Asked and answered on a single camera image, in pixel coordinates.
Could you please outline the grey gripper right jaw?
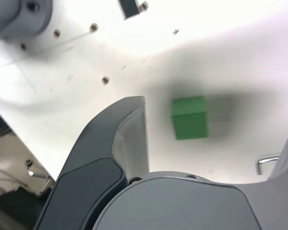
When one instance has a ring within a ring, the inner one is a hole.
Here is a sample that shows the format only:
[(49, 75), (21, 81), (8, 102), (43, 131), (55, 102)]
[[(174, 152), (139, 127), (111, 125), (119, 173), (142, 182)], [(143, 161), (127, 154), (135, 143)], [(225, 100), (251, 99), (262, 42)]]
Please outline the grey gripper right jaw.
[(153, 174), (116, 195), (95, 230), (288, 230), (288, 139), (270, 175), (221, 184)]

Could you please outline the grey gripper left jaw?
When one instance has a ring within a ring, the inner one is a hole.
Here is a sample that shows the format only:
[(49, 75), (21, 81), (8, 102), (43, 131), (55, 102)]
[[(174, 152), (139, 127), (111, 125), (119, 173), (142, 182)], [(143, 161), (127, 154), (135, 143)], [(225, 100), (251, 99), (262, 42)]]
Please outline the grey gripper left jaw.
[(83, 129), (35, 228), (90, 230), (128, 180), (148, 172), (145, 99), (125, 97)]

